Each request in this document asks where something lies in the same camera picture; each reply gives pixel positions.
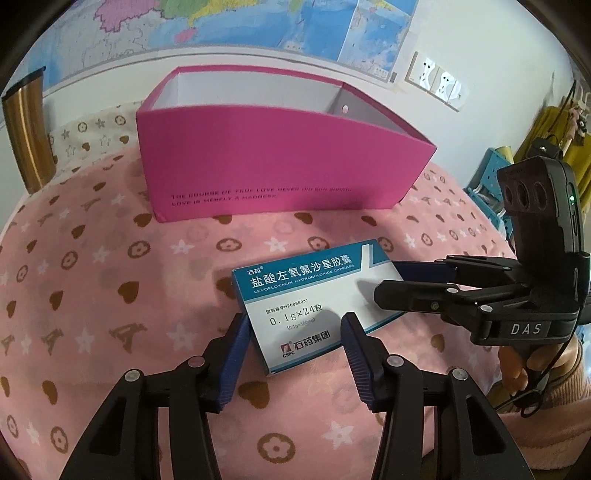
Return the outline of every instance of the gold cup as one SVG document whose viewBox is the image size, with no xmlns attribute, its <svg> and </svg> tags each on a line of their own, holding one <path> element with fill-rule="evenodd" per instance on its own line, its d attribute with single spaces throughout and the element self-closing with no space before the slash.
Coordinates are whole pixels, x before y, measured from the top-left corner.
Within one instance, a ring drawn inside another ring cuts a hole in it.
<svg viewBox="0 0 591 480">
<path fill-rule="evenodd" d="M 56 174 L 56 164 L 43 120 L 43 71 L 30 73 L 2 97 L 2 109 L 18 169 L 30 194 Z"/>
</svg>

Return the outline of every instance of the pink box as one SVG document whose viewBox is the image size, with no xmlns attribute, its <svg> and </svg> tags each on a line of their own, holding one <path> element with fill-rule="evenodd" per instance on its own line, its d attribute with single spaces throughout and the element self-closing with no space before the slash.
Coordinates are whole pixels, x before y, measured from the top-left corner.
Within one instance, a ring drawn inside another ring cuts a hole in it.
<svg viewBox="0 0 591 480">
<path fill-rule="evenodd" d="M 436 150 L 351 85 L 252 66 L 179 67 L 136 118 L 160 222 L 391 208 Z"/>
</svg>

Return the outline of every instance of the medicine box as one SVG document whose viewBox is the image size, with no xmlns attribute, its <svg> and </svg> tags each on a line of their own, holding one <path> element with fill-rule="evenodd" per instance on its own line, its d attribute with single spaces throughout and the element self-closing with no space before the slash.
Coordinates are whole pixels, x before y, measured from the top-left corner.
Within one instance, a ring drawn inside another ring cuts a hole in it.
<svg viewBox="0 0 591 480">
<path fill-rule="evenodd" d="M 402 315 L 374 303 L 382 280 L 402 280 L 376 240 L 238 268 L 232 275 L 267 374 L 337 348 L 347 312 L 357 314 L 366 332 Z"/>
</svg>

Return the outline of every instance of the bed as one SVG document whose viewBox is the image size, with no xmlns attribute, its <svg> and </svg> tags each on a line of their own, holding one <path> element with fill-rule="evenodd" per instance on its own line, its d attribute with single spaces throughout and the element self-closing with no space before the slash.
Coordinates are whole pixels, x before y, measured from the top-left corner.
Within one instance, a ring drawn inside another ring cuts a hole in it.
<svg viewBox="0 0 591 480">
<path fill-rule="evenodd" d="M 389 210 L 285 212 L 158 223 L 134 113 L 120 105 L 50 134 L 58 175 L 15 212 L 0 245 L 0 431 L 33 479 L 59 477 L 128 369 L 174 368 L 238 311 L 233 268 L 375 238 L 392 259 L 511 256 L 445 171 L 430 163 Z M 483 391 L 496 348 L 438 316 L 407 313 L 374 335 L 422 369 L 465 368 Z M 425 453 L 433 448 L 427 415 Z M 160 415 L 163 479 L 171 479 Z M 234 398 L 210 416 L 223 478 L 369 478 L 383 417 L 359 400 L 342 349 L 265 377 L 251 348 Z"/>
</svg>

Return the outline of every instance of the power outlet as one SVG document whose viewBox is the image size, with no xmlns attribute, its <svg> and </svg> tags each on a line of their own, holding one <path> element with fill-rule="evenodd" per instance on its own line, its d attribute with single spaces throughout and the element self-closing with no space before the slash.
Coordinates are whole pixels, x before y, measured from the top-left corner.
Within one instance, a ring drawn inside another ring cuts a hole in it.
<svg viewBox="0 0 591 480">
<path fill-rule="evenodd" d="M 456 112 L 462 110 L 470 95 L 468 87 L 454 74 L 420 52 L 414 54 L 406 81 L 429 92 Z"/>
</svg>

